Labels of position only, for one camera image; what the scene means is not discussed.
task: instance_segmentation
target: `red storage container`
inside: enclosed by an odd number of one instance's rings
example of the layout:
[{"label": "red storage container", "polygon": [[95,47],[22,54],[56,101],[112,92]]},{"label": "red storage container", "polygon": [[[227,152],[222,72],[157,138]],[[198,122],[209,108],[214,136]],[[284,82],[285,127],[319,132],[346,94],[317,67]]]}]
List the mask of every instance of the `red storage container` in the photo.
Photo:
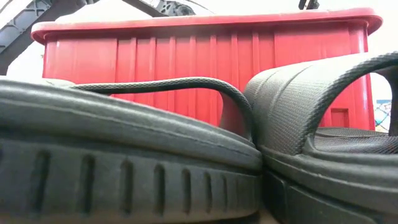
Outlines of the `red storage container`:
[{"label": "red storage container", "polygon": [[[366,52],[367,36],[381,24],[372,9],[350,9],[126,22],[41,22],[33,26],[32,38],[45,44],[45,78],[101,83],[207,76],[244,90],[253,75],[269,68]],[[215,125],[222,108],[217,92],[202,89],[116,97]],[[374,129],[368,76],[336,99],[321,126]]]}]

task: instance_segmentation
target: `ribbed plastic wall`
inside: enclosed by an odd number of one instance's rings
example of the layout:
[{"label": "ribbed plastic wall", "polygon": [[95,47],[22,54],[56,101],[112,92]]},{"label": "ribbed plastic wall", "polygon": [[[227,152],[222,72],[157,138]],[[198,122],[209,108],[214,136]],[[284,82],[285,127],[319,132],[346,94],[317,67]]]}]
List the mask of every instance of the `ribbed plastic wall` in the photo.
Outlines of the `ribbed plastic wall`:
[{"label": "ribbed plastic wall", "polygon": [[[381,25],[372,13],[355,9],[109,24],[47,22],[37,24],[32,36],[46,45],[45,78],[102,83],[206,76],[243,91],[255,74],[269,68],[367,51],[368,33]],[[211,90],[116,97],[215,125],[222,111],[221,97]],[[348,87],[321,126],[374,129],[370,78]]]}]

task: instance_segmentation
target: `metal frame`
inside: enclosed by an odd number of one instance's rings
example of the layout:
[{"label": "metal frame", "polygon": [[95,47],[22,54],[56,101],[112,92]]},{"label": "metal frame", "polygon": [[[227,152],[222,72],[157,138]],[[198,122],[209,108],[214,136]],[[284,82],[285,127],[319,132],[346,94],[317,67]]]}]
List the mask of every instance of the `metal frame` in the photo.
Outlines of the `metal frame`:
[{"label": "metal frame", "polygon": [[298,8],[301,10],[318,9],[318,0],[300,0]]},{"label": "metal frame", "polygon": [[[32,0],[7,25],[0,28],[0,75],[6,75],[8,66],[33,43],[30,30],[36,22],[54,21],[71,14],[86,4],[99,0]],[[152,17],[166,16],[140,0],[123,0]]]}]

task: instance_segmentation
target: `red lid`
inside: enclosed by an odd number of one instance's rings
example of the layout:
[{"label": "red lid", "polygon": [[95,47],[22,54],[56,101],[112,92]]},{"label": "red lid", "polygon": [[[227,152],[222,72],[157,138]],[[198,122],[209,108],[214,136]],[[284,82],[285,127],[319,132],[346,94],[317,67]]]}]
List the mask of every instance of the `red lid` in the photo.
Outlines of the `red lid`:
[{"label": "red lid", "polygon": [[213,26],[213,25],[250,25],[250,24],[275,24],[286,22],[330,22],[361,20],[368,25],[368,34],[373,33],[382,24],[382,18],[371,8],[356,8],[346,10],[311,10],[295,13],[280,13],[255,16],[184,16],[184,17],[158,17],[137,21],[122,22],[39,22],[33,25],[31,37],[44,44],[47,34],[57,32],[73,32],[83,30],[106,30],[108,32],[126,29],[145,29],[156,27],[186,27],[186,26]]}]

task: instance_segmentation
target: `molded ridges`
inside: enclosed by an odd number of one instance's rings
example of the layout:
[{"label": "molded ridges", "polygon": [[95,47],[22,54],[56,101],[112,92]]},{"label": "molded ridges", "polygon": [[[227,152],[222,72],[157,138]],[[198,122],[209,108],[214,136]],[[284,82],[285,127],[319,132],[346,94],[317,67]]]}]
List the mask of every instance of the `molded ridges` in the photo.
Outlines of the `molded ridges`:
[{"label": "molded ridges", "polygon": [[227,185],[226,177],[224,175],[223,175],[223,193],[224,193],[223,211],[226,212],[228,210],[228,185]]},{"label": "molded ridges", "polygon": [[244,192],[239,191],[239,179],[238,178],[235,179],[235,190],[236,190],[236,192],[235,192],[236,193],[236,209],[239,211],[240,206],[241,206],[241,204],[240,204],[241,197],[242,197],[241,194],[243,194]]},{"label": "molded ridges", "polygon": [[2,147],[0,146],[0,165],[1,165],[1,161],[2,161]]},{"label": "molded ridges", "polygon": [[213,193],[211,192],[211,177],[209,173],[205,174],[206,186],[206,212],[210,213],[213,206]]},{"label": "molded ridges", "polygon": [[253,179],[252,185],[254,186],[253,196],[252,196],[253,206],[254,208],[257,208],[259,206],[259,201],[260,201],[259,198],[262,198],[260,183],[257,179]]},{"label": "molded ridges", "polygon": [[183,189],[183,212],[187,215],[191,212],[191,173],[189,170],[182,171],[182,189]]},{"label": "molded ridges", "polygon": [[154,195],[155,207],[154,212],[158,215],[164,213],[165,203],[165,172],[162,165],[157,165],[154,171]]},{"label": "molded ridges", "polygon": [[131,162],[124,161],[120,167],[120,211],[125,215],[130,215],[132,211],[132,191],[133,191],[133,166]]},{"label": "molded ridges", "polygon": [[29,206],[31,212],[40,213],[44,201],[45,185],[49,175],[50,153],[39,152],[30,177]]},{"label": "molded ridges", "polygon": [[95,159],[93,156],[85,156],[81,162],[77,209],[82,214],[91,212],[93,198]]}]

